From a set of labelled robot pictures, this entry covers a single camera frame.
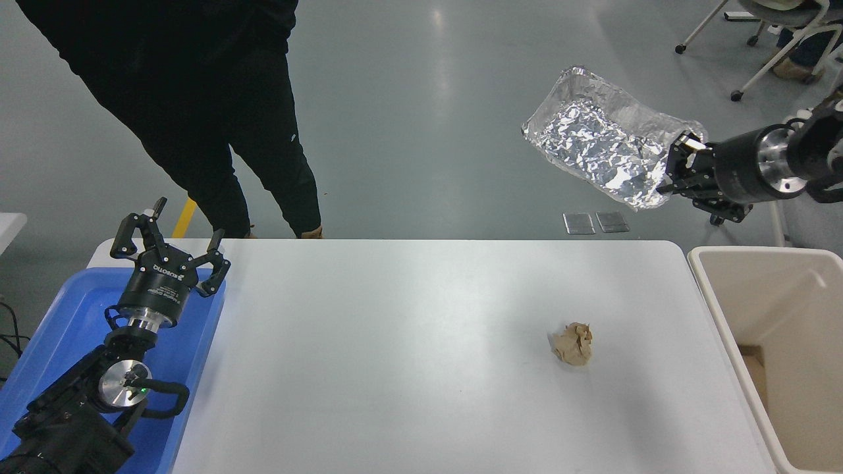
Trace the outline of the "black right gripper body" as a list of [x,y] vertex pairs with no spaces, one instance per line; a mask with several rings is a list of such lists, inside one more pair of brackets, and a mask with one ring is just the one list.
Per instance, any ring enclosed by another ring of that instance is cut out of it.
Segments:
[[726,199],[740,204],[767,200],[758,168],[761,129],[711,144],[713,173]]

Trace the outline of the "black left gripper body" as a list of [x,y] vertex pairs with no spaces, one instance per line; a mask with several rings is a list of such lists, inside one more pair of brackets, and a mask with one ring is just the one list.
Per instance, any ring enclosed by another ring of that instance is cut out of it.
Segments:
[[160,315],[163,327],[177,326],[190,291],[198,284],[196,270],[187,268],[190,258],[172,246],[165,257],[156,250],[142,252],[117,304],[121,317],[147,312]]

